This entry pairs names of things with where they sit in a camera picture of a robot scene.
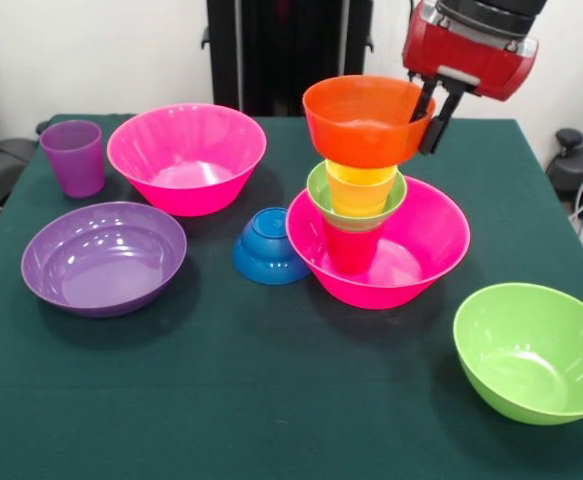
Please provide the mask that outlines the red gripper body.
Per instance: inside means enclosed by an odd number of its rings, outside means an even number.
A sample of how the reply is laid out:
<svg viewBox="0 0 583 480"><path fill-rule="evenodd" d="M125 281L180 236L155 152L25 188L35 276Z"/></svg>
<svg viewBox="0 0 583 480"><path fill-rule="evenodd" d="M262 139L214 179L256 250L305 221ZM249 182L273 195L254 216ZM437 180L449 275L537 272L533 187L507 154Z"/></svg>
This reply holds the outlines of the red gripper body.
<svg viewBox="0 0 583 480"><path fill-rule="evenodd" d="M537 1L421 1L402 51L422 78L462 82L477 95L510 98L534 66L539 44L529 32Z"/></svg>

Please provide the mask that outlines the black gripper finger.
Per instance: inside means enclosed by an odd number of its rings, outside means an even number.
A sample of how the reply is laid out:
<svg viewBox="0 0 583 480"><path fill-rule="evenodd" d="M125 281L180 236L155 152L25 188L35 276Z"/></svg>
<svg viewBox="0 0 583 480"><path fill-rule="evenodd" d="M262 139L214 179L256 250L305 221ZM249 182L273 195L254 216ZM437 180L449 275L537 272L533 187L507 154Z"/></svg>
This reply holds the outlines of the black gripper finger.
<svg viewBox="0 0 583 480"><path fill-rule="evenodd" d="M428 108L438 85L437 78L424 78L418 100L413 109L410 123L414 123L429 116Z"/></svg>
<svg viewBox="0 0 583 480"><path fill-rule="evenodd" d="M430 120L420 142L419 153L422 155L431 155L436 152L451 117L466 92L464 87L446 87L446 90L448 92L447 98L439 114Z"/></svg>

